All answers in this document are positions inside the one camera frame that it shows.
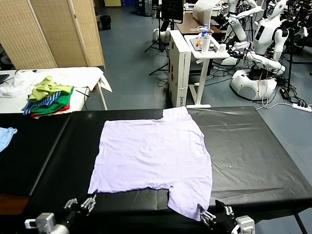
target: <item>cardboard box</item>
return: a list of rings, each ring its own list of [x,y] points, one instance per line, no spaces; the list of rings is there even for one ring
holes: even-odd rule
[[[185,106],[191,49],[178,30],[170,31],[168,90],[174,107]]]

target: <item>pile of clothes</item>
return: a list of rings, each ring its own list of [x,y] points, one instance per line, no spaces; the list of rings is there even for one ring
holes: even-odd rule
[[[70,97],[73,90],[73,86],[54,83],[53,78],[47,76],[28,95],[28,102],[23,108],[23,113],[34,118],[66,113],[70,108]]]

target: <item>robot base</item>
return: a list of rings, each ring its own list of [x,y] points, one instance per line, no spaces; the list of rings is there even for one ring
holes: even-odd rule
[[[269,98],[276,87],[276,81],[274,79],[250,80],[249,71],[246,69],[234,73],[230,85],[233,91],[248,100]]]

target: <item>lavender t-shirt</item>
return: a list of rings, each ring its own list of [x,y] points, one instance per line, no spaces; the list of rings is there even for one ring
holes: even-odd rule
[[[178,107],[157,120],[106,121],[88,193],[168,189],[168,207],[199,221],[197,204],[208,208],[212,182],[204,135]]]

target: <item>gray floor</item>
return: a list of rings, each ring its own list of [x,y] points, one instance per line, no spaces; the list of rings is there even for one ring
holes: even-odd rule
[[[112,29],[100,33],[106,61],[104,72],[113,92],[104,91],[110,110],[169,108],[170,101],[166,98],[166,85],[158,87],[160,79],[167,78],[165,72],[148,76],[150,72],[167,62],[166,55],[151,49],[144,53],[150,45],[152,31],[157,28],[157,21],[152,24],[150,17],[137,16],[134,8],[105,8],[99,11],[102,15],[110,15]],[[312,54],[304,52],[296,60],[312,60]],[[298,95],[308,103],[312,103],[312,76],[309,75],[310,65],[294,65],[292,84],[297,88]],[[209,82],[223,80],[214,78]],[[260,105],[238,97],[229,88],[229,81],[206,86],[202,98],[203,104],[220,106]],[[192,104],[190,95],[188,104]],[[271,104],[284,102],[277,93]],[[100,110],[98,97],[91,95],[86,102],[86,109]],[[259,110],[260,115],[277,136],[279,141],[293,158],[298,168],[312,185],[312,113],[299,111],[290,106],[278,105],[272,109]],[[308,233],[312,233],[312,209],[300,214]],[[257,234],[299,234],[300,229],[293,216],[261,221],[256,226]]]

